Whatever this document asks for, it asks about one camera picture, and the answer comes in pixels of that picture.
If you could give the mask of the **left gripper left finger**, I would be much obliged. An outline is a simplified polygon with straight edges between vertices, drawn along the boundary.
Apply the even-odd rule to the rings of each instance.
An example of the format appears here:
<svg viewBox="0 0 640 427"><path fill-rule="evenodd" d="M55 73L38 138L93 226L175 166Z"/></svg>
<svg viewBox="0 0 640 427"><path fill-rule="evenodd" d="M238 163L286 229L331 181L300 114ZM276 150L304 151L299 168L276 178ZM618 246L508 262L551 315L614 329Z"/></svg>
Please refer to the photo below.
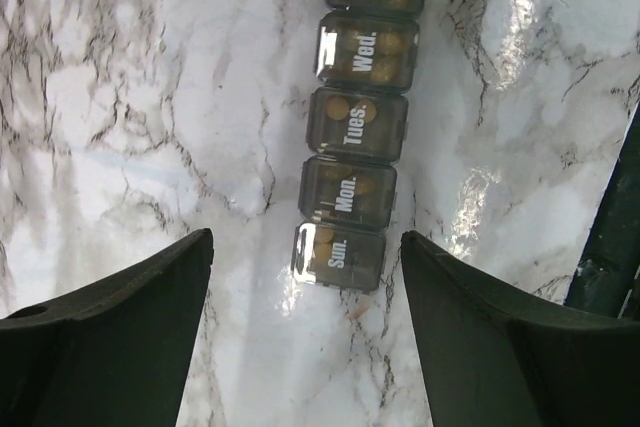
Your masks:
<svg viewBox="0 0 640 427"><path fill-rule="evenodd" d="M199 229L2 319L2 425L175 425L212 262Z"/></svg>

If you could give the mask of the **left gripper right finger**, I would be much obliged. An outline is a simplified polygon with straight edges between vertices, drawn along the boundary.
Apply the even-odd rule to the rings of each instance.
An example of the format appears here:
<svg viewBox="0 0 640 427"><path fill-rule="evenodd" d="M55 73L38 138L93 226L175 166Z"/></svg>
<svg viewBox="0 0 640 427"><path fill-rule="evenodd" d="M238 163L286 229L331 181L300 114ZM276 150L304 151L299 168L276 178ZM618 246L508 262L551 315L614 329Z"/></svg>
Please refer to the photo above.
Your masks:
<svg viewBox="0 0 640 427"><path fill-rule="evenodd" d="M418 232L401 264L437 426L635 426L639 325L522 291Z"/></svg>

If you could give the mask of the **grey weekly pill organizer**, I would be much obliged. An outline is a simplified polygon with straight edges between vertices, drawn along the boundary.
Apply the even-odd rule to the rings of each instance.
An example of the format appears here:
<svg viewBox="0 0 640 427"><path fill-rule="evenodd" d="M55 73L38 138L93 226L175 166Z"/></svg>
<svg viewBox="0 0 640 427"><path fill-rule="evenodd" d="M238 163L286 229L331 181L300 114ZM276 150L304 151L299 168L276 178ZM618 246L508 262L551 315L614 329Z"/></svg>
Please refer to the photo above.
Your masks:
<svg viewBox="0 0 640 427"><path fill-rule="evenodd" d="M425 0L325 0L294 237L296 280L378 288Z"/></svg>

